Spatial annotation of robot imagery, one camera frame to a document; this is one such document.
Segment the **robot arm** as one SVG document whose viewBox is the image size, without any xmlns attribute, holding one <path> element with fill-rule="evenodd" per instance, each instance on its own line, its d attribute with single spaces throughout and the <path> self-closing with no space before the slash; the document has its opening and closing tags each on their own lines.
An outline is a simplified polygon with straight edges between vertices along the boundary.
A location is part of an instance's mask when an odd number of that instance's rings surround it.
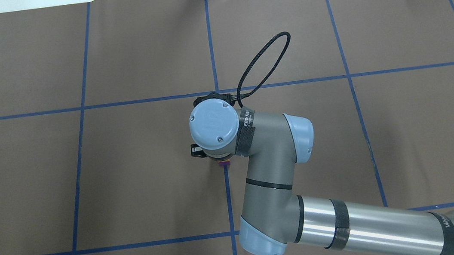
<svg viewBox="0 0 454 255">
<path fill-rule="evenodd" d="M 454 65 L 258 95 L 188 120 L 209 158 L 239 158 L 246 253 L 454 255 Z"/>
</svg>

